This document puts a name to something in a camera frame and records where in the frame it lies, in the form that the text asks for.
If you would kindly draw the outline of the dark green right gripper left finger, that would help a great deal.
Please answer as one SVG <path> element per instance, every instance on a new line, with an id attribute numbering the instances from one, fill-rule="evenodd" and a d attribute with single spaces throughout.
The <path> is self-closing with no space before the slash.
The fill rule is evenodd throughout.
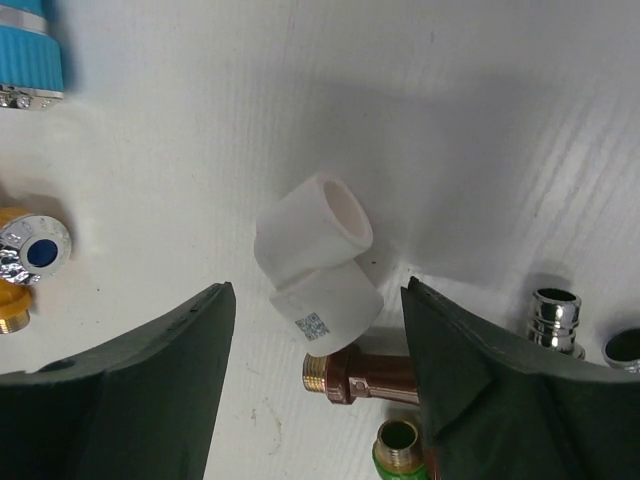
<path id="1" fill-rule="evenodd" d="M 1 378 L 5 479 L 200 479 L 236 315 L 228 283 L 77 355 Z"/>

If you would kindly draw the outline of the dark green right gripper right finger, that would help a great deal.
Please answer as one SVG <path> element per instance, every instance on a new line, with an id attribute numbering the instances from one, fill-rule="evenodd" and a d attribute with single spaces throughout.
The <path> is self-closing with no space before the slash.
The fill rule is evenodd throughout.
<path id="1" fill-rule="evenodd" d="M 637 375 L 538 346 L 415 278 L 401 298 L 443 478 L 638 477 Z"/>

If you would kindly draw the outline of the green faucet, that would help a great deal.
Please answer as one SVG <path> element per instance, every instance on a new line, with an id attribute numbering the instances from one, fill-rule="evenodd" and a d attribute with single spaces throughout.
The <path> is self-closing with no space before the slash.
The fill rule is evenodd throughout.
<path id="1" fill-rule="evenodd" d="M 372 459 L 382 480 L 430 478 L 418 429 L 407 420 L 387 420 L 379 427 Z"/>

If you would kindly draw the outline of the white plastic elbow fitting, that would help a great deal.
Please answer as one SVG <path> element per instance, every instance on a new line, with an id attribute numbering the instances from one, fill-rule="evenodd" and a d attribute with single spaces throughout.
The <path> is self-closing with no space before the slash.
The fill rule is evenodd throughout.
<path id="1" fill-rule="evenodd" d="M 317 173 L 256 220 L 255 260 L 270 302 L 314 357 L 357 340 L 384 300 L 356 259 L 373 244 L 370 221 L 338 178 Z"/>

